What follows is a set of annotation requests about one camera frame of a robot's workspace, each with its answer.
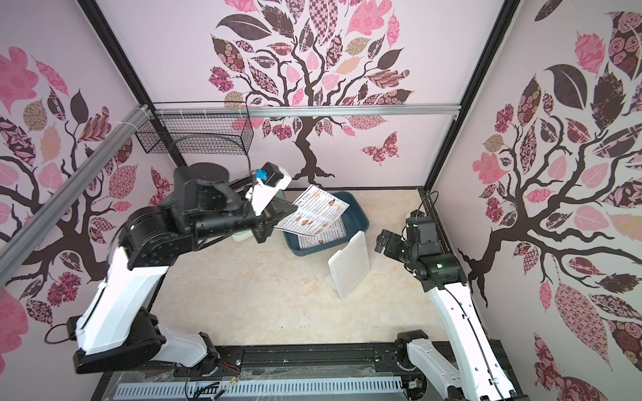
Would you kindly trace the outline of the old printed menu sheet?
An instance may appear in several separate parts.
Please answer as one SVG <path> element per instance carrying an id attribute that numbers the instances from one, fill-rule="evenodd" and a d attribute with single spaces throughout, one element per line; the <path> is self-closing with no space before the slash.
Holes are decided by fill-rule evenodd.
<path id="1" fill-rule="evenodd" d="M 320 235 L 349 208 L 347 202 L 315 185 L 310 185 L 294 206 L 296 212 L 282 219 L 276 229 L 303 237 Z"/>

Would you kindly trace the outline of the white acrylic menu holder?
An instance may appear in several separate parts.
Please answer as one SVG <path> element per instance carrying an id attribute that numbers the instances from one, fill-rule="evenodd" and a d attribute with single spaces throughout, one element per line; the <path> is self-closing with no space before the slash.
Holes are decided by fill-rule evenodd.
<path id="1" fill-rule="evenodd" d="M 342 250 L 328 260 L 326 283 L 346 299 L 370 272 L 365 233 L 358 231 Z"/>

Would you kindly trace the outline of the new printed menu sheet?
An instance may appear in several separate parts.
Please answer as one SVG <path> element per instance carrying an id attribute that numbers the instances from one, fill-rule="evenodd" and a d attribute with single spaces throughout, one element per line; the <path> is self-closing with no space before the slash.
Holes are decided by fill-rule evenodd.
<path id="1" fill-rule="evenodd" d="M 318 247 L 326 243 L 334 242 L 345 238 L 347 232 L 342 218 L 337 219 L 329 225 L 324 231 L 315 237 L 299 237 L 299 248 L 307 250 L 313 247 Z"/>

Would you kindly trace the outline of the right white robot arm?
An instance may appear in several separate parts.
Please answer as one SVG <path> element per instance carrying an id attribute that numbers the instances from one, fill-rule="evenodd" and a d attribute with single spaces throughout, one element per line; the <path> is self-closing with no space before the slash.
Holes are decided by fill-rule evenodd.
<path id="1" fill-rule="evenodd" d="M 396 339 L 398 364 L 417 369 L 444 400 L 524 400 L 485 335 L 457 258 L 442 250 L 438 224 L 411 212 L 402 234 L 383 230 L 376 252 L 402 263 L 436 306 L 454 355 L 450 362 L 420 330 Z"/>

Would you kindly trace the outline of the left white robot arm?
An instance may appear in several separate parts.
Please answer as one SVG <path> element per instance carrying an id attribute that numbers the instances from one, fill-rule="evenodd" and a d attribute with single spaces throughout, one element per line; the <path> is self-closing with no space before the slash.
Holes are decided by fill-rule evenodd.
<path id="1" fill-rule="evenodd" d="M 161 324 L 145 307 L 177 259 L 199 252 L 237 232 L 252 232 L 257 242 L 298 209 L 280 200 L 292 178 L 266 163 L 250 175 L 245 190 L 229 184 L 221 165 L 196 163 L 174 171 L 174 190 L 158 206 L 132 213 L 110 244 L 109 269 L 85 313 L 67 322 L 78 350 L 77 374 L 138 368 L 148 362 L 178 364 L 208 376 L 220 354 L 204 332 L 190 334 Z"/>

